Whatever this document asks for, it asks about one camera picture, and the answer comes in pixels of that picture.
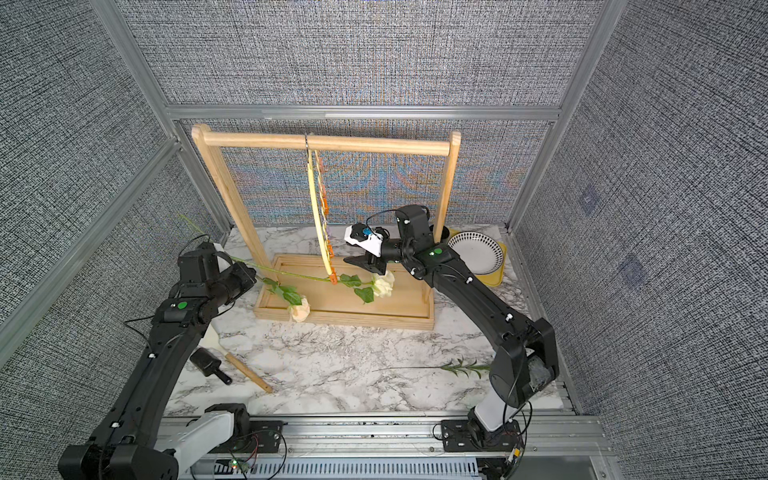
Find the white rose with stem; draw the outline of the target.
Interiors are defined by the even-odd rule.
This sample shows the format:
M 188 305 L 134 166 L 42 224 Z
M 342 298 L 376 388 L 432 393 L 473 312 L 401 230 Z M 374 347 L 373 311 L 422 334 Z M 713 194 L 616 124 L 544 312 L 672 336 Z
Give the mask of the white rose with stem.
M 329 281 L 328 276 L 318 277 L 307 274 L 290 273 L 288 271 L 259 265 L 254 261 L 248 261 L 238 257 L 234 257 L 234 260 L 242 261 L 248 266 L 255 268 L 258 272 L 263 272 L 263 275 L 261 275 L 259 279 L 265 284 L 265 278 L 268 278 L 266 273 L 271 273 L 275 277 L 283 275 L 287 276 L 289 279 L 301 279 L 316 283 L 334 285 Z M 393 293 L 395 284 L 395 277 L 392 273 L 386 273 L 385 275 L 372 274 L 370 280 L 363 280 L 359 275 L 338 274 L 338 279 L 339 282 L 336 285 L 342 285 L 351 289 L 354 294 L 359 297 L 365 304 L 373 303 L 377 298 L 390 297 Z M 288 285 L 282 280 L 278 280 L 277 278 L 270 280 L 274 280 L 280 284 Z

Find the peach rose with stem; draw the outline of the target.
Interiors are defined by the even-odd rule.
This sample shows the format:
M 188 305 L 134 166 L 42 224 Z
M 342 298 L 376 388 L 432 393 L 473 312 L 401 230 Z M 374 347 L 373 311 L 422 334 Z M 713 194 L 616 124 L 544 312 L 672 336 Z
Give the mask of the peach rose with stem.
M 275 297 L 280 297 L 288 303 L 290 318 L 298 323 L 304 322 L 310 313 L 310 305 L 304 295 L 300 295 L 293 286 L 280 284 L 265 278 L 268 291 Z

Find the yellow plastic clip hanger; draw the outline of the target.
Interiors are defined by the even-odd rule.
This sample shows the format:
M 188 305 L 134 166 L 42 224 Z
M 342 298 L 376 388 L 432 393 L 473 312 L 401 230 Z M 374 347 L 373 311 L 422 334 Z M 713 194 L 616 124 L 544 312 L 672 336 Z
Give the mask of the yellow plastic clip hanger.
M 308 138 L 305 138 L 305 147 L 307 152 L 307 177 L 313 221 L 320 247 L 321 259 L 329 279 L 329 275 L 332 272 L 335 272 L 336 274 L 337 272 L 332 265 L 334 253 L 327 231 L 327 215 L 329 213 L 329 207 L 322 179 L 322 162 L 320 161 L 318 152 L 309 148 Z

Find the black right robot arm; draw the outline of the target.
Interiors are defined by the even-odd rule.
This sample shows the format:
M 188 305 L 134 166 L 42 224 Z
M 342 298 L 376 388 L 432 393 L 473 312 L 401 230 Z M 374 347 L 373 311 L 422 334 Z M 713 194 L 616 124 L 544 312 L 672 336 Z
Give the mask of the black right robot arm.
M 407 205 L 392 212 L 399 237 L 391 238 L 382 227 L 353 224 L 346 228 L 344 239 L 365 253 L 344 261 L 379 275 L 389 264 L 398 263 L 474 322 L 495 356 L 489 374 L 493 391 L 471 409 L 469 424 L 479 436 L 496 432 L 558 377 L 554 328 L 544 318 L 532 320 L 515 310 L 483 284 L 452 247 L 434 237 L 427 207 Z

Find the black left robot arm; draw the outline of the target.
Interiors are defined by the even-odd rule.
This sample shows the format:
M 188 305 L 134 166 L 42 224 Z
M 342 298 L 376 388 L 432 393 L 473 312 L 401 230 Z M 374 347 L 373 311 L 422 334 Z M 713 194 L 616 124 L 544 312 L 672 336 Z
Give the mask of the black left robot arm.
M 176 479 L 220 445 L 250 432 L 242 404 L 217 404 L 178 440 L 159 442 L 158 431 L 173 388 L 224 305 L 256 283 L 257 272 L 210 242 L 177 259 L 179 281 L 151 318 L 151 329 L 132 374 L 109 413 L 81 445 L 58 461 L 65 479 Z

